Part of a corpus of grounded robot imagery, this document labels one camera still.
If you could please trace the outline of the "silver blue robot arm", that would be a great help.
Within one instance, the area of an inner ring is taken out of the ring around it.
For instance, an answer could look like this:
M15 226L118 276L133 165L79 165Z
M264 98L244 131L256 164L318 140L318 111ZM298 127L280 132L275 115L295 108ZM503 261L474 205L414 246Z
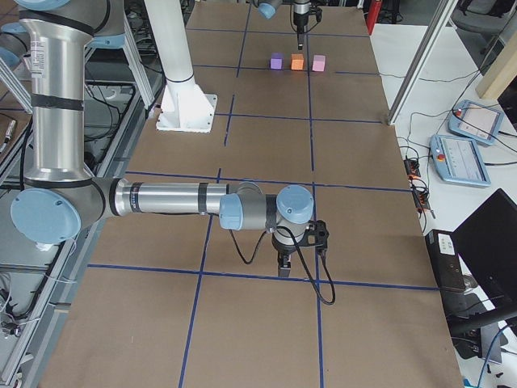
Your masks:
M253 0L250 1L250 3L265 19L271 19L283 2L275 0ZM311 6L311 1L299 0L292 1L290 5L291 25L293 31L296 33L297 47L299 50L303 49Z

